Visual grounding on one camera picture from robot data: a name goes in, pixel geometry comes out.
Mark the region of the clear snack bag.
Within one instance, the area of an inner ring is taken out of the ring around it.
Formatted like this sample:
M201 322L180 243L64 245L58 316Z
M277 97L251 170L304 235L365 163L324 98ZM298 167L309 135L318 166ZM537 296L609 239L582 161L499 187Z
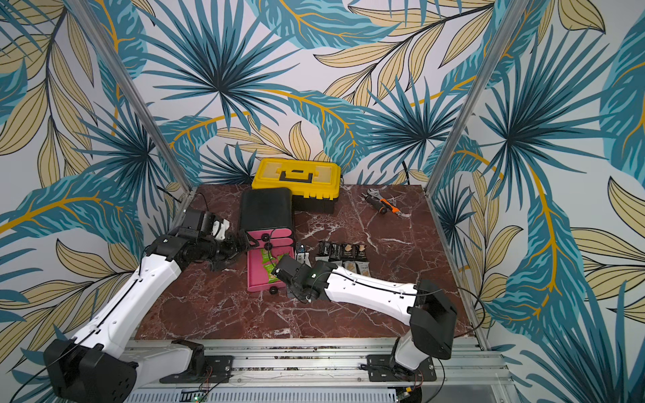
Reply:
M344 262L343 262L343 267L344 267L346 270L350 270L350 271L352 271L352 272L356 272L356 265L355 265L354 261L344 261Z
M371 277L370 263L368 261L356 261L355 263L360 275Z

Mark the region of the black cookie packet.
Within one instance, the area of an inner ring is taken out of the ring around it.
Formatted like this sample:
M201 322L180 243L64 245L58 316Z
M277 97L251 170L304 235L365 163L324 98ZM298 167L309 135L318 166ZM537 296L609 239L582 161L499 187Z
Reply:
M339 262L344 258L344 245L342 243L331 243L329 247L329 261Z
M330 255L330 245L328 241L319 241L317 243L317 255L316 257L329 258Z
M356 261L356 248L352 243L344 243L341 250L342 261Z

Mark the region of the pink bottom drawer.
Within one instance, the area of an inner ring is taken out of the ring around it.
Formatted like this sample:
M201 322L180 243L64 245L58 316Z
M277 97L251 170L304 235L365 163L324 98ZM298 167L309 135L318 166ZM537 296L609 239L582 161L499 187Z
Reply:
M272 286L276 286L278 289L285 288L286 285L282 281L270 284L268 282L268 275L262 263L261 263L261 254L260 250L255 249L250 250L247 254L247 291L248 292L263 292L264 290L269 290ZM294 257L294 250L271 250L270 253L273 256L275 266L279 262L280 258L284 255L289 255Z

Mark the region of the green snack packet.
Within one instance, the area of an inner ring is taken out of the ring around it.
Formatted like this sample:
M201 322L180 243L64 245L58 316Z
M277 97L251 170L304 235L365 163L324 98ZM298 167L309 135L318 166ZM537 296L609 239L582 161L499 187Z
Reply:
M272 284L272 283L276 283L276 282L278 282L278 281L279 281L279 279L278 279L275 275L273 275L273 273L272 273L271 271L268 271L268 272L267 272L267 275L268 275L268 282L269 282L270 284Z
M275 262L270 251L260 250L261 263L266 270L272 271L275 268Z

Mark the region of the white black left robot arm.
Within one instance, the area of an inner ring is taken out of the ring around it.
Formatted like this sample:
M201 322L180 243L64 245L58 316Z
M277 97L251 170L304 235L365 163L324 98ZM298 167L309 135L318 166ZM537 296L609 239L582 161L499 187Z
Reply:
M139 267L87 325L44 352L54 394L74 402L123 402L135 389L163 378L201 381L211 374L204 347L189 341L127 356L126 345L159 296L193 263L222 269L258 246L228 220L188 208L181 224L144 250Z

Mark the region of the black drawer cabinet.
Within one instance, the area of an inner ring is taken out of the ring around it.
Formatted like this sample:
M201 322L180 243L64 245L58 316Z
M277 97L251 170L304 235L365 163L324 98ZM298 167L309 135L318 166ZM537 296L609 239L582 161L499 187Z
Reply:
M240 229L293 230L292 192L288 188L249 189L240 199Z

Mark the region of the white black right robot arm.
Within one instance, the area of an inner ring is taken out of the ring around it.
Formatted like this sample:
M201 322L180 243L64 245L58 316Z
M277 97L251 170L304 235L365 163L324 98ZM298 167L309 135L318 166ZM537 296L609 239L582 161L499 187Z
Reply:
M290 256L272 270L300 301L326 300L353 304L393 317L408 326L378 369L414 374L427 359L452 356L458 313L443 289L430 280L393 283L356 274L331 262L309 266Z

